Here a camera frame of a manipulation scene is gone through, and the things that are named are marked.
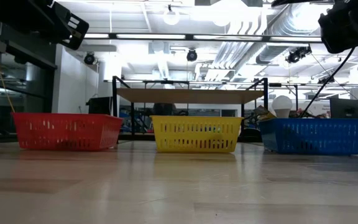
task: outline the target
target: red basket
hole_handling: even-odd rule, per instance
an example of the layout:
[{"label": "red basket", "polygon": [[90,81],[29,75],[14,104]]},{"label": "red basket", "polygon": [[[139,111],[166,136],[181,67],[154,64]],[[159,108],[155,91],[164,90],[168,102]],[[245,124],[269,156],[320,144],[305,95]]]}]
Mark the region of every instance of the red basket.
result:
[{"label": "red basket", "polygon": [[122,118],[104,114],[13,113],[23,149],[100,151],[117,144]]}]

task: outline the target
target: plastic basket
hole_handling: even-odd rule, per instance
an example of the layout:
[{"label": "plastic basket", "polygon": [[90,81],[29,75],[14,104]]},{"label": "plastic basket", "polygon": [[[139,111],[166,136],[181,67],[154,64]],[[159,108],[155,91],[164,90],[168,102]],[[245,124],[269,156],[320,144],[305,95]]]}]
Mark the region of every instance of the plastic basket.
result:
[{"label": "plastic basket", "polygon": [[259,123],[266,149],[283,154],[358,154],[358,119],[271,119]]},{"label": "plastic basket", "polygon": [[158,152],[233,152],[242,118],[152,116]]},{"label": "plastic basket", "polygon": [[100,151],[115,146],[122,119],[104,114],[13,113],[23,149]]}]

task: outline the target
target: shelf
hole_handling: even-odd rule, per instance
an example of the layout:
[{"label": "shelf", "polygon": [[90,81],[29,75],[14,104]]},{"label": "shelf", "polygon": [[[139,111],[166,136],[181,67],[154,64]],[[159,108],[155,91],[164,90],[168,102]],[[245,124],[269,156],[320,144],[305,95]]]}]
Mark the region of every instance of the shelf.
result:
[{"label": "shelf", "polygon": [[241,104],[264,95],[254,90],[171,90],[118,88],[117,94],[132,103]]}]

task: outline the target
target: light bulb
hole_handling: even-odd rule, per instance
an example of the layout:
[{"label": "light bulb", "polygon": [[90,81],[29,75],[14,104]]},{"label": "light bulb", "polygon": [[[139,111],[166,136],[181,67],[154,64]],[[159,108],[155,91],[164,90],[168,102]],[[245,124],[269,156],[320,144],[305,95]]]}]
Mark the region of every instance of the light bulb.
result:
[{"label": "light bulb", "polygon": [[180,14],[178,11],[169,11],[168,9],[163,14],[164,22],[168,25],[176,25],[180,20]]},{"label": "light bulb", "polygon": [[292,100],[287,96],[278,96],[273,100],[272,108],[278,118],[288,118],[292,109]]}]

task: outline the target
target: camera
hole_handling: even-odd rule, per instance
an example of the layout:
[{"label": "camera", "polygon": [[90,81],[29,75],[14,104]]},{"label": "camera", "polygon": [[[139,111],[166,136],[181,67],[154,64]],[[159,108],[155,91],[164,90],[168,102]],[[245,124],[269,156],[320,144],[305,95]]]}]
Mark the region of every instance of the camera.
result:
[{"label": "camera", "polygon": [[86,53],[84,63],[87,65],[94,65],[98,62],[98,59],[94,56],[94,52]]},{"label": "camera", "polygon": [[285,59],[288,63],[297,63],[299,60],[306,57],[311,53],[310,47],[298,47],[296,50],[291,51],[289,56]]},{"label": "camera", "polygon": [[187,53],[187,61],[189,62],[194,62],[195,60],[197,60],[197,53],[195,49],[190,49],[189,52]]}]

